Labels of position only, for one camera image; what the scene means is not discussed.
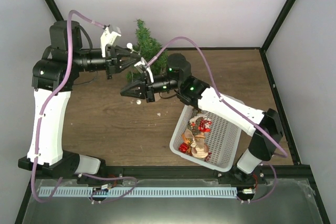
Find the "white perforated plastic basket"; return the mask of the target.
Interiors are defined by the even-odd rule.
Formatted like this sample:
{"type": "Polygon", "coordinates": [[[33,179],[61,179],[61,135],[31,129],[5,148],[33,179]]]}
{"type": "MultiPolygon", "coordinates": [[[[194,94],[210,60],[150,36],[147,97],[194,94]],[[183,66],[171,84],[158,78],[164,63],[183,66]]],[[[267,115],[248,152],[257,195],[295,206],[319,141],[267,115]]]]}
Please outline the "white perforated plastic basket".
{"type": "Polygon", "coordinates": [[[207,115],[211,119],[212,124],[209,127],[211,131],[205,133],[205,143],[208,145],[211,155],[207,160],[195,158],[182,153],[178,149],[183,143],[182,134],[187,129],[187,124],[192,118],[192,114],[193,107],[186,105],[181,112],[171,137],[170,150],[181,158],[195,164],[221,173],[228,172],[234,162],[241,129],[213,113],[208,113],[207,115]]]}

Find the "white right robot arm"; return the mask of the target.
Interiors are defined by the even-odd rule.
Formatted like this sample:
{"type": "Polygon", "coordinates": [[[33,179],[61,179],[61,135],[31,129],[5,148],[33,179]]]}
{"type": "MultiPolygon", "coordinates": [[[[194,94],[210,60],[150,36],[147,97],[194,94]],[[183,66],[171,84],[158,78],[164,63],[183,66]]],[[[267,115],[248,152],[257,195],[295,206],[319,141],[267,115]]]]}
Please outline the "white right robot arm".
{"type": "Polygon", "coordinates": [[[169,55],[166,72],[160,76],[153,76],[149,63],[143,59],[135,67],[140,78],[125,86],[120,91],[122,96],[155,102],[156,94],[175,90],[183,104],[212,113],[251,136],[249,147],[233,168],[238,183],[248,182],[255,168],[269,161],[280,149],[284,133],[277,111],[254,109],[221,94],[214,85],[192,76],[191,64],[182,54],[169,55]]]}

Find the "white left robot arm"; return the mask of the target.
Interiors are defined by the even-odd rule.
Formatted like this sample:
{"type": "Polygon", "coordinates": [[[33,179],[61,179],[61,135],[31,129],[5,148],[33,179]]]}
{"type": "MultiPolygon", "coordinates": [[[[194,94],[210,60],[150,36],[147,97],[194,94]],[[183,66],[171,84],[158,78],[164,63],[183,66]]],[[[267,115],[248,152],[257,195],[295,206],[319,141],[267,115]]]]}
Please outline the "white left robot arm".
{"type": "Polygon", "coordinates": [[[65,111],[74,81],[80,72],[105,71],[107,79],[135,64],[135,53],[117,46],[121,37],[118,27],[104,26],[100,49],[83,49],[82,36],[89,35],[79,22],[71,22],[72,64],[66,84],[53,94],[62,83],[68,66],[67,22],[57,21],[49,29],[50,46],[33,67],[35,118],[32,142],[26,156],[18,160],[18,167],[41,172],[51,178],[89,174],[95,184],[102,184],[107,170],[102,159],[80,155],[62,149],[62,131],[65,111]]]}

